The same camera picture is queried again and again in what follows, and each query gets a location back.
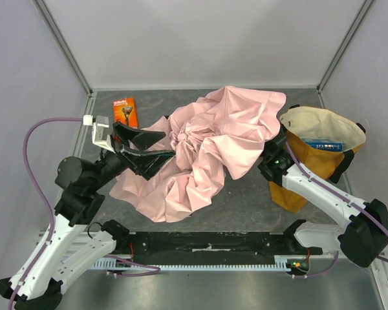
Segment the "orange Gillette razor box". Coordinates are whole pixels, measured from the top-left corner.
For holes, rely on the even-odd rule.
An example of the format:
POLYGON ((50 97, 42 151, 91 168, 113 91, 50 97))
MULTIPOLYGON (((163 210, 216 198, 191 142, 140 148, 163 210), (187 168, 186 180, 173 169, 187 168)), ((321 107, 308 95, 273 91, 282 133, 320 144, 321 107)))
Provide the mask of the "orange Gillette razor box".
POLYGON ((113 101, 114 122, 120 122, 124 125, 137 129, 138 116, 134 98, 123 98, 113 101))

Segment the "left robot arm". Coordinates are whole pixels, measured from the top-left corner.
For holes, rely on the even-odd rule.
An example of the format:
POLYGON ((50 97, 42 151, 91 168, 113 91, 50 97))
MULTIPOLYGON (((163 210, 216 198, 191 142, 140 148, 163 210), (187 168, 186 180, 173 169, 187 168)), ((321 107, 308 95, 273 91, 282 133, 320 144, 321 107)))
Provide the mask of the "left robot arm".
POLYGON ((69 156, 58 165, 56 185, 62 194, 55 207, 48 203, 49 226, 22 268, 0 280, 0 295, 9 309, 55 309, 73 282, 99 259, 127 247, 129 230, 116 220, 72 256, 64 254, 99 211, 105 196, 98 191, 127 169, 150 180, 174 155, 173 150, 150 148, 166 134, 140 130, 106 117, 72 118, 91 127, 92 142, 101 149, 99 160, 90 162, 69 156))

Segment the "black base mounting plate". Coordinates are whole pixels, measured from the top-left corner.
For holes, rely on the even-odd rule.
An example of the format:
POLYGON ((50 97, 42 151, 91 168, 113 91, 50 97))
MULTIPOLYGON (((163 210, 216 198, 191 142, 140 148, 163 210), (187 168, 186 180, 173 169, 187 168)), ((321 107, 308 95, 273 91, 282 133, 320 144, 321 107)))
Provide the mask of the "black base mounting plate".
POLYGON ((124 252, 152 265, 272 264, 276 256, 323 254, 285 232, 136 232, 124 252))

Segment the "pink folding umbrella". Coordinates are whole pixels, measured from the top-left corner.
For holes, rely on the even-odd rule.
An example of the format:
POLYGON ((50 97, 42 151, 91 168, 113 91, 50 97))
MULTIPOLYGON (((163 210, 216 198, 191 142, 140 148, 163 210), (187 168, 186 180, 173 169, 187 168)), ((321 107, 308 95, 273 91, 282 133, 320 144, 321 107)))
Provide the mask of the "pink folding umbrella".
POLYGON ((285 103, 281 92, 227 86, 177 108, 149 127, 166 134, 151 150, 173 150, 175 156, 150 180, 127 169, 111 197, 153 222, 187 218, 211 204, 227 172, 237 180, 252 168, 279 133, 277 113, 285 103))

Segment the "blue Harry's razor box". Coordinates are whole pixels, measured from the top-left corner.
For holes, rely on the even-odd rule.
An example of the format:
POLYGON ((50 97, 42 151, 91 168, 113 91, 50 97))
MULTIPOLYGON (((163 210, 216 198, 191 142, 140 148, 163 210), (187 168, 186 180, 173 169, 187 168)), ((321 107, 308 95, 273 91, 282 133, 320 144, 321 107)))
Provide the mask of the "blue Harry's razor box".
POLYGON ((342 152, 344 144, 340 141, 334 141, 333 139, 303 139, 309 147, 317 150, 324 150, 329 152, 342 152))

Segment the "orange canvas tote bag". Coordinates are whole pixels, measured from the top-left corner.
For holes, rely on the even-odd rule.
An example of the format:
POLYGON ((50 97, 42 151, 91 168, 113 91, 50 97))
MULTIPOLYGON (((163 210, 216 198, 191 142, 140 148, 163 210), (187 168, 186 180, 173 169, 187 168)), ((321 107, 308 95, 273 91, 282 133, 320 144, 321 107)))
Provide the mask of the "orange canvas tote bag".
POLYGON ((339 181, 367 140, 359 123, 323 108, 295 106, 280 116, 280 122, 297 160, 332 183, 339 181), (306 142, 314 139, 342 143, 343 150, 316 149, 306 142))

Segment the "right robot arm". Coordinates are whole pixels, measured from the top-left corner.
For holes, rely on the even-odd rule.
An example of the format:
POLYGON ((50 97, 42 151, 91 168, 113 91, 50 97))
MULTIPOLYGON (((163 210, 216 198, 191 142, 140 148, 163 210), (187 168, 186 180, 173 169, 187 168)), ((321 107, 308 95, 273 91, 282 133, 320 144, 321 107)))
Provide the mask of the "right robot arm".
POLYGON ((261 174, 282 189, 296 193, 334 220, 332 225, 303 221, 293 236, 303 247, 336 251, 360 267, 382 258, 388 246, 388 211, 381 201, 367 202, 346 193, 298 162, 280 132, 265 143, 261 174))

